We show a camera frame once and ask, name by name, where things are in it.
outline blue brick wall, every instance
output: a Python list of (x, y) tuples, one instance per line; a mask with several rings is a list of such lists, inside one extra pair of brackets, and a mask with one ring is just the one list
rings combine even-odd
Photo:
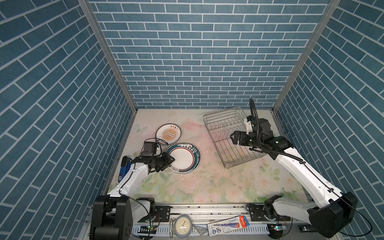
[[(278, 109), (289, 139), (326, 178), (384, 225), (384, 2), (342, 0)], [(355, 214), (349, 234), (367, 231)]]
[(132, 112), (76, 0), (0, 1), (0, 239), (72, 239)]
[(90, 1), (139, 108), (271, 108), (328, 0)]

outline floral tablecloth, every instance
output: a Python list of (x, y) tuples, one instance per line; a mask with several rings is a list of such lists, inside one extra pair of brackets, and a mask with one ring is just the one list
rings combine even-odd
[[(268, 155), (225, 169), (214, 144), (204, 127), (203, 115), (215, 110), (159, 110), (140, 109), (122, 156), (135, 158), (143, 141), (154, 137), (156, 130), (165, 123), (174, 123), (182, 130), (180, 143), (195, 145), (201, 154), (199, 166), (188, 174), (178, 174), (170, 169), (151, 173), (141, 183), (134, 197), (154, 197), (157, 202), (264, 202), (281, 194), (287, 198), (307, 202), (300, 183)], [(277, 133), (269, 111), (258, 111)], [(117, 185), (119, 167), (110, 186)]]

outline package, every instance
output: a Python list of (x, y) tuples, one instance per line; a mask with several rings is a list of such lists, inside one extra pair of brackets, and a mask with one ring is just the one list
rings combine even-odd
[(237, 216), (220, 222), (208, 224), (208, 234), (209, 236), (215, 236), (247, 226), (249, 226), (247, 218), (244, 215)]

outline metal ring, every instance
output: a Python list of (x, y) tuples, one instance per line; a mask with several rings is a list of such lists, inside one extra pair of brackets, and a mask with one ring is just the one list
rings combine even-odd
[(174, 221), (170, 218), (169, 219), (169, 239), (173, 238), (173, 223)]

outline stainless steel dish rack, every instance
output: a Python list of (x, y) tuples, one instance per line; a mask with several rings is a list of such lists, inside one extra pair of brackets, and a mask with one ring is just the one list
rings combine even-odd
[(244, 125), (244, 118), (246, 117), (245, 112), (240, 107), (203, 116), (205, 128), (209, 132), (225, 168), (233, 167), (265, 155), (251, 151), (249, 147), (232, 143), (230, 135), (233, 131), (246, 131)]

